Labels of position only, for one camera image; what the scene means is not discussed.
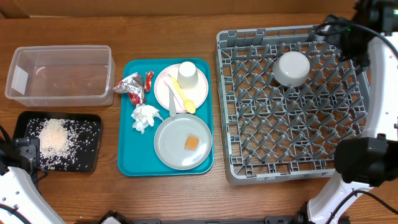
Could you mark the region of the white rice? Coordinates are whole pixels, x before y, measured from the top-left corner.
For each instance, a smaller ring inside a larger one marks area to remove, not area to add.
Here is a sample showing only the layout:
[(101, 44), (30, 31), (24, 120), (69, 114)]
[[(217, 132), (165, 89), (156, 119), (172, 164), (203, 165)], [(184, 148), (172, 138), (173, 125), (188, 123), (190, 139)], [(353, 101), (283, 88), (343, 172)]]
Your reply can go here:
[(45, 170), (92, 172), (101, 134), (98, 121), (32, 118), (25, 135), (40, 140), (40, 167)]

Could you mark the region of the grey bowl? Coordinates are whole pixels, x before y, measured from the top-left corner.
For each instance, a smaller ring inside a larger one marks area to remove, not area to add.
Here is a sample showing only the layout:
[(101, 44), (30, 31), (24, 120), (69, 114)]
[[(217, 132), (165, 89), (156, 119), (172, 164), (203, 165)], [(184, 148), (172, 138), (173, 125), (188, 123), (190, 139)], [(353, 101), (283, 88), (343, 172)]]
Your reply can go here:
[(303, 85), (310, 71), (308, 58), (300, 52), (287, 52), (279, 57), (273, 65), (274, 78), (283, 86), (297, 87)]

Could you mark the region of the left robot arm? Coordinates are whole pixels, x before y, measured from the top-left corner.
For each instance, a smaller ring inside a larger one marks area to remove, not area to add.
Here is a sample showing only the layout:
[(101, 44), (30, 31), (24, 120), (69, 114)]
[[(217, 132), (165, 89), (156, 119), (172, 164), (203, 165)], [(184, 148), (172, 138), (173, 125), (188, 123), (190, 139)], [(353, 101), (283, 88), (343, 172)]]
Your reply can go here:
[(11, 139), (1, 128), (1, 223), (63, 223), (37, 189), (48, 171), (40, 166), (40, 139)]

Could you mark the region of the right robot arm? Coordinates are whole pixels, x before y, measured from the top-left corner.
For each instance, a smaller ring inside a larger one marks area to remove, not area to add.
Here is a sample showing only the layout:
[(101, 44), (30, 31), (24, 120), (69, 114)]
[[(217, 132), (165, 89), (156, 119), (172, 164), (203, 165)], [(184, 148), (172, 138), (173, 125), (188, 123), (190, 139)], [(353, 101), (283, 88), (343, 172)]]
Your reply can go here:
[(303, 204), (292, 223), (349, 223), (342, 214), (362, 195), (397, 178), (397, 1), (356, 1), (347, 20), (330, 14), (314, 32), (371, 71), (368, 115), (361, 136), (340, 140), (335, 172)]

